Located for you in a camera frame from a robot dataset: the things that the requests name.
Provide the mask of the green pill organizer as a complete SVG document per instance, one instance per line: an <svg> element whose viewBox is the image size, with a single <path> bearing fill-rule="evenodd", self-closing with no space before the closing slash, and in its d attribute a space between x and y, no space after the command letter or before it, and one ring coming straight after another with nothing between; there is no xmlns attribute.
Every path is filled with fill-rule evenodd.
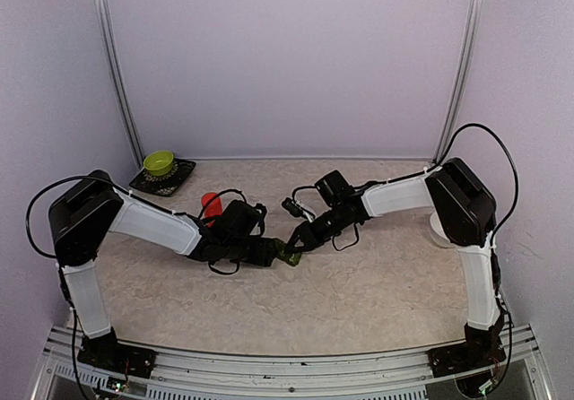
<svg viewBox="0 0 574 400"><path fill-rule="evenodd" d="M283 263L295 267L300 263L302 254L291 252L287 249L287 244L281 239L274 239L275 258Z"/></svg>

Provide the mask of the red pill bottle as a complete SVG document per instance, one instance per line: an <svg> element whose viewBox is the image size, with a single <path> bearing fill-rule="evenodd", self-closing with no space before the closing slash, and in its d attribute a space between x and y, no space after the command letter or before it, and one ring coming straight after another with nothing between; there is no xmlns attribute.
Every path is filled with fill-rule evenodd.
<svg viewBox="0 0 574 400"><path fill-rule="evenodd" d="M216 218L223 213L222 201L217 193L208 192L201 198L202 210L199 217L207 227L211 227Z"/></svg>

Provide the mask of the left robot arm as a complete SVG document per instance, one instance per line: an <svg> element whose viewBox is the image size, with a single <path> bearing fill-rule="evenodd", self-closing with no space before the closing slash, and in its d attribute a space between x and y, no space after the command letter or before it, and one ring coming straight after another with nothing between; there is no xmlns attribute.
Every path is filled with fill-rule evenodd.
<svg viewBox="0 0 574 400"><path fill-rule="evenodd" d="M50 184L41 191L71 183L48 208L53 253L65 299L74 320L91 340L91 355L109 369L125 360L125 347L117 342L100 295L95 261L100 245L110 233L150 242L175 254L208 264L228 260L243 265L269 267L277 258L277 241L265 236L264 205L251 205L235 190L219 214L197 216L176 212L147 201L115 184L109 174L95 170Z"/></svg>

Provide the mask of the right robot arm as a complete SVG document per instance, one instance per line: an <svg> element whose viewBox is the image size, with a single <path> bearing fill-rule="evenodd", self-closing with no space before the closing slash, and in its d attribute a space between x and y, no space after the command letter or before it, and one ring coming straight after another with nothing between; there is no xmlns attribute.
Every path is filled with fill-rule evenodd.
<svg viewBox="0 0 574 400"><path fill-rule="evenodd" d="M496 219L493 194L462 159L441 157L410 175L361 186L351 185L339 170L333 170L313 189L328 207L317 217L296 196L283 200L283 208L303 220L285 246L288 253L307 253L333 243L344 229L390 213L430 209L434 235L457 252L463 265L467 320L458 358L466 367L476 368L492 355L508 316L500 302L496 255L496 237L503 223Z"/></svg>

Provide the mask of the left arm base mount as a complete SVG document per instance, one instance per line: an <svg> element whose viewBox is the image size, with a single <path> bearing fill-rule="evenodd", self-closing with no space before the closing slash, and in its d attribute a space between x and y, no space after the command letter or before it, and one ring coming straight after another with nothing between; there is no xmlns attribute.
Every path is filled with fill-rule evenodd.
<svg viewBox="0 0 574 400"><path fill-rule="evenodd" d="M114 348L95 352L83 346L77 360L100 370L108 370L128 377L149 379L156 352L151 349L118 343Z"/></svg>

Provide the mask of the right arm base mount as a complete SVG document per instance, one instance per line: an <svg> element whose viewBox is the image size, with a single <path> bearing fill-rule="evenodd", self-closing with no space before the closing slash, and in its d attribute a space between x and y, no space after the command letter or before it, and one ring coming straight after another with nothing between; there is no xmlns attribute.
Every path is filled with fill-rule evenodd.
<svg viewBox="0 0 574 400"><path fill-rule="evenodd" d="M473 350L466 343L432 348L427 355L434 378L476 370L491 366L496 361L506 360L502 346L494 346L488 352L484 352L481 348Z"/></svg>

